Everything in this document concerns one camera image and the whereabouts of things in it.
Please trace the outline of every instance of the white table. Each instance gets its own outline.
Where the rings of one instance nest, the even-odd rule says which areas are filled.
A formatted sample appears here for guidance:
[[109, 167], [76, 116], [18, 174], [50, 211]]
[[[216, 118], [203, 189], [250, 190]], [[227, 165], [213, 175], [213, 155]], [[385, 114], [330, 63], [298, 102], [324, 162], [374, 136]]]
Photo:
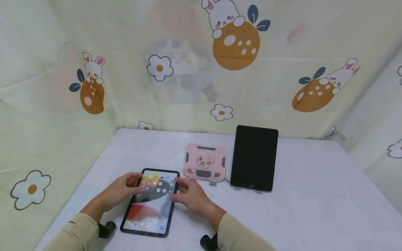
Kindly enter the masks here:
[[[233, 135], [120, 129], [113, 136], [36, 250], [43, 247], [82, 207], [117, 177], [143, 168], [182, 172], [189, 143], [224, 146]], [[279, 251], [401, 251], [402, 217], [333, 141], [279, 139], [271, 193], [234, 190], [226, 181], [209, 185], [207, 195]], [[211, 228], [182, 205], [176, 205], [167, 238], [121, 233], [129, 200], [106, 213], [117, 229], [99, 239], [93, 250], [202, 250], [200, 238]]]

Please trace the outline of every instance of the black clamp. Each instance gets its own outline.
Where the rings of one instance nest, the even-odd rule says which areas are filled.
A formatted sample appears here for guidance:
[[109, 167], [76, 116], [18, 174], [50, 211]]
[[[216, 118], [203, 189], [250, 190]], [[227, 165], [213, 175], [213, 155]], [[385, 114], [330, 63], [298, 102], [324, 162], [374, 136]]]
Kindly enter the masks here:
[[116, 224], [113, 221], [109, 221], [104, 226], [98, 223], [98, 227], [99, 227], [99, 238], [107, 239], [112, 235], [113, 231], [116, 229]]
[[218, 234], [215, 234], [212, 239], [208, 235], [204, 235], [200, 241], [201, 247], [205, 251], [215, 251], [218, 249]]

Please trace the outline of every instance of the rabbit ears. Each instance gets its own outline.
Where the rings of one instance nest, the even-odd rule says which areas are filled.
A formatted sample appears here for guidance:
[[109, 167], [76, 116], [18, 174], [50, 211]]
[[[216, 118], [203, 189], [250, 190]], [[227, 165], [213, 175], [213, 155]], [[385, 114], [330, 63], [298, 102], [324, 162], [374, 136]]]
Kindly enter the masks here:
[[[230, 2], [230, 0], [219, 0], [223, 2]], [[203, 9], [206, 9], [208, 13], [210, 13], [213, 8], [215, 7], [216, 2], [215, 0], [202, 0], [201, 5]]]
[[[88, 52], [84, 52], [84, 53], [82, 54], [82, 57], [84, 58], [85, 62], [87, 62], [87, 63], [89, 63], [89, 62], [92, 61], [92, 57], [91, 57], [91, 55], [90, 55]], [[97, 57], [97, 58], [95, 59], [95, 62], [96, 62], [96, 64], [102, 66], [102, 65], [105, 64], [105, 59], [104, 59], [103, 57]]]
[[346, 61], [346, 64], [345, 64], [345, 66], [343, 68], [347, 69], [347, 70], [353, 69], [353, 67], [355, 67], [356, 64], [357, 64], [357, 59], [350, 58], [350, 59], [348, 59], [348, 61]]
[[344, 65], [344, 69], [346, 70], [353, 70], [353, 75], [355, 75], [359, 70], [360, 70], [360, 66], [356, 69], [353, 69], [356, 65], [357, 65], [357, 59], [356, 58], [350, 58], [348, 59], [348, 61], [346, 61], [346, 64]]
[[400, 67], [398, 68], [397, 73], [398, 73], [399, 76], [402, 77], [402, 66], [400, 66]]

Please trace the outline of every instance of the tablet screen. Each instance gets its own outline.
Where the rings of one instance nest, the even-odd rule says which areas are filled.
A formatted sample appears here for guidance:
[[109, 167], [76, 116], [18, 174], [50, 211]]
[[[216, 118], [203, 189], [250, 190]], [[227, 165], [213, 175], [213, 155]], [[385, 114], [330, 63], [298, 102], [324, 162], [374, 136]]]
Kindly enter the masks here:
[[230, 184], [272, 191], [277, 144], [278, 130], [238, 126]]
[[172, 172], [144, 170], [140, 186], [145, 192], [134, 196], [122, 229], [165, 234], [175, 193], [177, 174]]

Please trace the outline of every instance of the blue leaf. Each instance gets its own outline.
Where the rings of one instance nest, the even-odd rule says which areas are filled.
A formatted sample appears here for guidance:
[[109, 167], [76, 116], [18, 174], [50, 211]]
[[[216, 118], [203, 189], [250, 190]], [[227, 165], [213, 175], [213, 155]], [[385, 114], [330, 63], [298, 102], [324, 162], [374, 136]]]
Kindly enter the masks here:
[[79, 83], [74, 83], [70, 85], [70, 92], [77, 92], [81, 88]]
[[257, 30], [267, 31], [270, 25], [271, 25], [270, 20], [262, 20], [259, 24], [257, 24]]
[[314, 74], [313, 79], [321, 77], [324, 74], [324, 72], [325, 72], [325, 67], [321, 67], [320, 69], [318, 69], [316, 74]]
[[311, 78], [309, 78], [309, 77], [302, 77], [301, 79], [299, 79], [299, 83], [301, 83], [301, 84], [308, 84], [308, 83], [310, 83], [310, 81], [311, 81]]
[[247, 13], [248, 19], [250, 20], [251, 23], [255, 24], [258, 19], [258, 8], [254, 4], [251, 5], [248, 8], [248, 13]]
[[84, 73], [82, 72], [81, 69], [78, 69], [78, 71], [77, 71], [77, 77], [78, 77], [78, 80], [79, 80], [81, 83], [83, 83], [83, 82], [85, 81], [85, 76], [84, 76]]

